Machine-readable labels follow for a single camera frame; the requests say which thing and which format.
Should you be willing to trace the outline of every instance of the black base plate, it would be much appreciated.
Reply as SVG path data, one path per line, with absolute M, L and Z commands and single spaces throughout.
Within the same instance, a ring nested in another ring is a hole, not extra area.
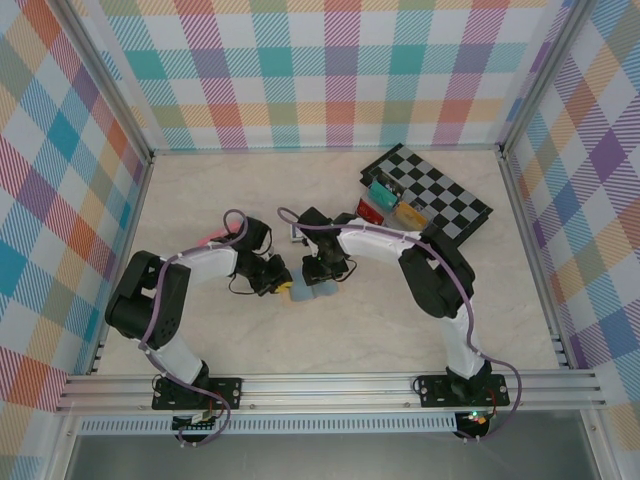
M 413 383 L 414 391 L 420 395 L 420 405 L 422 407 L 492 407 L 493 398 L 498 407 L 509 405 L 509 392 L 506 390 L 507 384 L 503 375 L 490 375 L 484 395 L 478 395 L 473 400 L 462 402 L 460 398 L 451 391 L 451 379 L 447 375 L 421 375 Z
M 209 385 L 205 390 L 219 394 L 227 401 L 231 410 L 240 408 L 241 378 L 209 377 Z M 155 382 L 154 391 L 155 394 L 151 402 L 153 410 L 208 410 L 210 406 L 211 397 L 187 390 L 164 377 Z M 214 410 L 219 410 L 220 407 L 221 403 L 215 401 Z

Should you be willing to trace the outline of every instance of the checkerboard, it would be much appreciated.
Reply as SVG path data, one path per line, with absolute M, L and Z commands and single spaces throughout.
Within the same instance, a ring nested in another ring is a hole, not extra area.
M 362 170 L 369 187 L 386 172 L 406 188 L 402 199 L 462 244 L 487 221 L 493 209 L 401 143 Z

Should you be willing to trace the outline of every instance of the aluminum rail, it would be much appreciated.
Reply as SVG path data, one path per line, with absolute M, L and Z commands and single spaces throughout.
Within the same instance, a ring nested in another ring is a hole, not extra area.
M 516 380 L 505 376 L 511 398 Z M 307 413 L 455 412 L 461 407 L 421 408 L 411 390 L 413 379 L 425 373 L 244 375 L 242 401 L 234 415 Z M 604 408 L 606 402 L 591 370 L 528 370 L 521 372 L 520 410 L 583 410 Z M 62 415 L 157 415 L 151 409 L 153 375 L 71 376 L 58 404 Z

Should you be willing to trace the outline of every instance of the gray floor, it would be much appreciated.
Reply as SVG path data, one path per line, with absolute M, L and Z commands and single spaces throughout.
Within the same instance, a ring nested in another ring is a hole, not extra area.
M 193 246 L 240 208 L 273 228 L 290 268 L 308 249 L 291 244 L 278 206 L 316 206 L 328 216 L 353 211 L 363 194 L 359 171 L 381 152 L 246 153 L 159 157 L 133 251 L 173 254 Z M 494 208 L 462 246 L 475 269 L 474 306 L 481 345 L 517 368 L 557 368 L 547 325 L 500 171 L 491 151 L 419 152 Z M 244 279 L 234 285 L 242 289 Z M 361 259 L 327 298 L 236 296 L 226 279 L 194 289 L 180 332 L 217 373 L 322 373 L 442 370 L 437 320 L 413 302 L 398 267 Z M 110 332 L 100 374 L 152 373 L 129 341 Z
M 520 413 L 498 437 L 226 435 L 197 450 L 173 437 L 82 437 L 67 480 L 591 480 L 578 413 Z

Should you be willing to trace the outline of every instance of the purple cable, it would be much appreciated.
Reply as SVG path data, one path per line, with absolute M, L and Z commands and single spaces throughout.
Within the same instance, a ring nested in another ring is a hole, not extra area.
M 249 229 L 249 222 L 247 221 L 247 216 L 240 210 L 232 208 L 232 209 L 227 210 L 225 212 L 224 216 L 222 217 L 222 222 L 224 224 L 224 227 L 226 228 L 227 232 L 231 233 L 231 231 L 229 230 L 228 223 L 227 223 L 227 217 L 232 213 L 237 213 L 238 215 L 240 215 L 240 217 L 242 217 L 243 228 L 242 228 L 242 230 L 240 231 L 240 233 L 239 233 L 239 235 L 237 237 L 235 237 L 234 239 L 229 240 L 228 242 L 225 242 L 225 243 L 217 243 L 217 244 L 209 243 L 209 244 L 204 245 L 202 247 L 190 248 L 188 250 L 185 250 L 184 252 L 178 253 L 178 254 L 170 257 L 169 259 L 167 259 L 164 262 L 164 264 L 160 268 L 160 272 L 158 273 L 158 283 L 156 285 L 156 295 L 155 295 L 155 297 L 153 299 L 153 312 L 151 313 L 151 320 L 149 321 L 149 325 L 147 326 L 147 330 L 144 332 L 144 335 L 142 336 L 142 339 L 140 340 L 140 343 L 138 344 L 138 348 L 140 350 L 143 350 L 145 353 L 147 353 L 149 351 L 149 345 L 147 344 L 147 342 L 149 341 L 149 338 L 151 337 L 151 334 L 153 333 L 153 330 L 154 330 L 154 328 L 156 326 L 156 322 L 158 321 L 158 315 L 160 314 L 160 304 L 161 304 L 161 301 L 162 301 L 162 288 L 163 288 L 163 285 L 164 285 L 164 277 L 165 277 L 165 275 L 167 273 L 167 269 L 169 268 L 169 265 L 171 265 L 173 262 L 175 262 L 179 258 L 186 257 L 186 256 L 192 255 L 194 253 L 205 252 L 205 251 L 209 251 L 209 250 L 217 250 L 219 248 L 224 248 L 224 247 L 231 246 L 231 245 L 233 245 L 235 243 L 238 243 L 240 240 L 242 240 L 245 237 L 245 235 L 247 234 L 247 230 Z M 189 446 L 192 446 L 192 447 L 195 448 L 195 447 L 197 447 L 199 445 L 206 445 L 207 443 L 210 443 L 213 440 L 215 440 L 216 438 L 218 438 L 220 436 L 220 434 L 224 431 L 224 429 L 227 428 L 227 426 L 229 425 L 229 421 L 231 419 L 231 407 L 229 406 L 227 401 L 224 398 L 222 398 L 220 395 L 217 395 L 217 394 L 215 394 L 213 392 L 209 392 L 207 390 L 203 390 L 203 389 L 198 388 L 198 387 L 194 387 L 193 385 L 189 385 L 188 383 L 183 382 L 179 378 L 174 377 L 169 372 L 167 372 L 162 367 L 162 365 L 160 365 L 151 355 L 147 354 L 147 358 L 149 359 L 149 362 L 151 363 L 151 365 L 153 365 L 155 368 L 157 368 L 161 372 L 162 375 L 164 375 L 166 378 L 168 378 L 172 382 L 177 383 L 181 387 L 184 387 L 184 388 L 186 388 L 188 390 L 191 390 L 193 392 L 199 393 L 201 395 L 206 395 L 208 397 L 211 397 L 214 400 L 219 401 L 220 403 L 222 403 L 222 405 L 225 407 L 225 409 L 227 411 L 227 416 L 226 416 L 222 426 L 217 431 L 215 431 L 214 433 L 208 435 L 201 442 L 198 442 L 198 443 L 187 442 L 186 440 L 184 440 L 184 438 L 182 438 L 182 430 L 183 429 L 180 429 L 178 431 L 178 439 L 182 442 L 182 446 L 189 445 Z
M 520 376 L 520 372 L 518 372 L 516 367 L 514 367 L 510 363 L 504 362 L 502 360 L 497 360 L 495 358 L 490 357 L 489 355 L 486 355 L 486 354 L 482 353 L 480 350 L 478 350 L 471 343 L 471 335 L 472 335 L 473 329 L 475 327 L 475 317 L 473 315 L 473 307 L 471 306 L 471 301 L 469 300 L 469 297 L 467 296 L 467 292 L 464 291 L 464 287 L 460 283 L 460 280 L 458 279 L 458 277 L 456 276 L 454 271 L 447 264 L 447 262 L 445 262 L 445 260 L 442 258 L 442 256 L 440 256 L 433 248 L 431 248 L 431 246 L 429 246 L 428 244 L 426 244 L 426 243 L 424 243 L 424 242 L 422 242 L 420 240 L 417 240 L 417 239 L 415 239 L 413 237 L 406 236 L 404 233 L 395 233 L 393 231 L 389 231 L 389 230 L 387 230 L 385 228 L 377 227 L 377 226 L 371 225 L 371 224 L 367 224 L 366 226 L 363 226 L 363 225 L 347 225 L 347 224 L 345 224 L 345 225 L 322 225 L 322 226 L 304 225 L 302 223 L 298 223 L 298 222 L 294 222 L 294 221 L 290 220 L 289 218 L 287 218 L 285 216 L 285 214 L 293 216 L 296 220 L 300 219 L 300 217 L 295 212 L 289 210 L 288 208 L 285 208 L 285 207 L 278 208 L 278 216 L 284 222 L 288 223 L 289 225 L 293 225 L 294 227 L 300 228 L 300 229 L 319 230 L 319 231 L 320 230 L 337 230 L 337 229 L 340 229 L 340 230 L 342 230 L 342 229 L 344 229 L 344 230 L 367 230 L 367 231 L 370 231 L 370 232 L 381 233 L 381 234 L 386 235 L 386 236 L 391 237 L 391 238 L 406 240 L 406 241 L 408 241 L 410 243 L 413 243 L 413 244 L 419 246 L 420 248 L 426 250 L 430 255 L 432 255 L 433 258 L 435 258 L 436 261 L 442 266 L 442 268 L 444 268 L 444 271 L 447 272 L 447 275 L 449 275 L 449 277 L 451 278 L 451 281 L 453 282 L 453 284 L 455 285 L 456 289 L 460 293 L 460 296 L 462 297 L 462 301 L 464 302 L 464 305 L 465 305 L 465 307 L 467 309 L 467 313 L 469 315 L 469 329 L 467 330 L 467 346 L 471 349 L 471 351 L 473 353 L 475 353 L 476 355 L 480 356 L 481 358 L 483 358 L 483 359 L 485 359 L 485 360 L 487 360 L 489 362 L 497 363 L 498 365 L 502 365 L 504 367 L 507 367 L 508 369 L 513 371 L 513 374 L 516 377 L 516 382 L 518 384 L 518 391 L 516 393 L 516 398 L 515 398 L 515 400 L 513 402 L 513 407 L 511 407 L 511 411 L 507 415 L 507 418 L 505 419 L 504 422 L 502 422 L 502 424 L 500 426 L 498 426 L 498 428 L 496 428 L 493 432 L 488 433 L 483 438 L 486 440 L 486 439 L 489 439 L 489 438 L 493 437 L 507 423 L 509 423 L 512 420 L 513 415 L 516 413 L 516 410 L 518 409 L 518 406 L 520 405 L 520 400 L 522 399 L 522 377 Z

